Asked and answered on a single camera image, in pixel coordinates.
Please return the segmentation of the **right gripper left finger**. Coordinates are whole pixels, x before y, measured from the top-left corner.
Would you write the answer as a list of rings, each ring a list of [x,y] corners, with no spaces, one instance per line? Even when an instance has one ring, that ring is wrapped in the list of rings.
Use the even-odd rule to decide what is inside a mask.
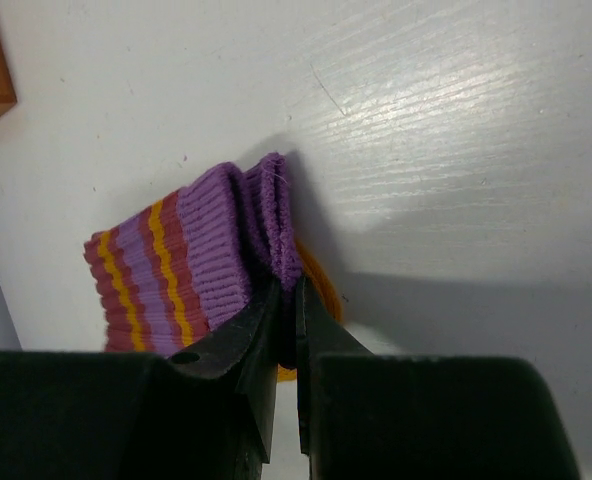
[[[257,479],[270,459],[281,310],[264,282],[170,357],[0,351],[0,479]]]

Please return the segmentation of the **maroon purple striped sock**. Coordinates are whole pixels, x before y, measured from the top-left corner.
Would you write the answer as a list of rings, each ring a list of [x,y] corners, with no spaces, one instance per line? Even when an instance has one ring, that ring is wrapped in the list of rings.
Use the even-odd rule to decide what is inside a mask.
[[[218,164],[130,218],[94,233],[84,258],[105,317],[108,352],[169,357],[232,319],[259,291],[280,283],[282,381],[293,380],[295,290],[310,280],[336,321],[342,305],[315,257],[294,233],[288,163]]]

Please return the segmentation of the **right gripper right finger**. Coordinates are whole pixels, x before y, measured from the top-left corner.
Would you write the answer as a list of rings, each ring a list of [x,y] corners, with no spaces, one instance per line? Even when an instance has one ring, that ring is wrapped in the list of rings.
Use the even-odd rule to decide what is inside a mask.
[[[296,289],[298,417],[313,479],[576,479],[550,390],[507,357],[377,355]]]

